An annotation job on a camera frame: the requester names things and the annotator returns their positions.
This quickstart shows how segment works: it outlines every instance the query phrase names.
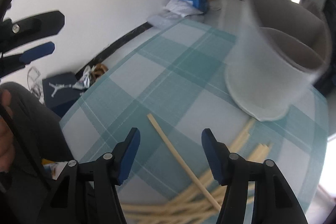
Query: white plastic bag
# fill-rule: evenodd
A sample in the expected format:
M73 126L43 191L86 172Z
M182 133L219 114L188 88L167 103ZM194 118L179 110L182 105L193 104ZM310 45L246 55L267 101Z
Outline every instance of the white plastic bag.
M170 0L166 5L166 9L182 17L203 13L184 0Z

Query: white square on tablecloth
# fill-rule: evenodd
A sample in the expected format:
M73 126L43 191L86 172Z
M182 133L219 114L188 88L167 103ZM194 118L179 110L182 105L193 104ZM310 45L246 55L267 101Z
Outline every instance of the white square on tablecloth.
M164 70L163 66L140 54L134 54L110 75L110 79L130 96L136 98Z
M118 193L121 203L128 204L165 204L167 199L150 187L138 175L134 175L130 181Z
M249 115L225 100L203 90L176 129L201 144L201 133L210 128L217 141L230 145L248 121Z
M315 96L311 90L307 90L293 105L315 121Z
M161 36L190 47L206 32L184 24L177 24Z
M276 162L283 176L298 196L305 179L310 156L287 139L283 140Z
M80 160L100 137L81 108L77 109L62 131L76 160Z

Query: checkered tablecloth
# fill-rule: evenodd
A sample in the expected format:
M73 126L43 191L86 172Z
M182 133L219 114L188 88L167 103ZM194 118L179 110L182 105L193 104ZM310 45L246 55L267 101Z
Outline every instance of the checkered tablecloth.
M141 143L129 178L118 188L125 203L162 204L191 181L146 115L152 113L192 171L209 166L201 132L210 128L229 145L249 116L232 100L224 81L225 57L235 36L183 20L131 52L101 77L61 120L66 141L79 162L112 151L132 127ZM256 122L239 152L273 143L273 159L306 210L314 196L326 151L328 111L313 87L275 122ZM246 210L251 219L252 204ZM206 222L215 223L216 217Z

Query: person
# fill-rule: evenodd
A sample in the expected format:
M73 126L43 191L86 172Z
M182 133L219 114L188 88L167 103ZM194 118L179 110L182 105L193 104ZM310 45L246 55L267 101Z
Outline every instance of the person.
M3 83L0 91L0 103L12 117L34 161L52 186L54 180L44 170L41 159L51 161L73 159L59 126L60 117L17 83ZM19 223L35 224L48 192L2 118L0 172L9 172L12 177L11 187L6 193L1 194L0 198L5 200Z

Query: screw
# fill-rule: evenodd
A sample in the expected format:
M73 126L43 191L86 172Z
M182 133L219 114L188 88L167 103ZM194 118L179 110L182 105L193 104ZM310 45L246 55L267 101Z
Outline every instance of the screw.
M236 154L236 153L231 153L231 154L229 155L229 158L232 159L232 160L238 160L239 156L238 156L238 154Z
M112 157L113 157L113 156L112 156L111 153L106 153L106 154L103 155L103 158L104 158L105 160L109 160L109 159L111 159Z
M13 33L18 33L20 30L20 26L17 25L17 24L14 24L13 27L12 27L12 31Z
M75 160L70 160L69 162L68 162L68 165L70 166L70 167L73 167L73 166L75 166L77 164L77 162L75 161Z
M272 166L274 166L274 161L273 160L267 160L266 165L269 166L269 167L272 167Z

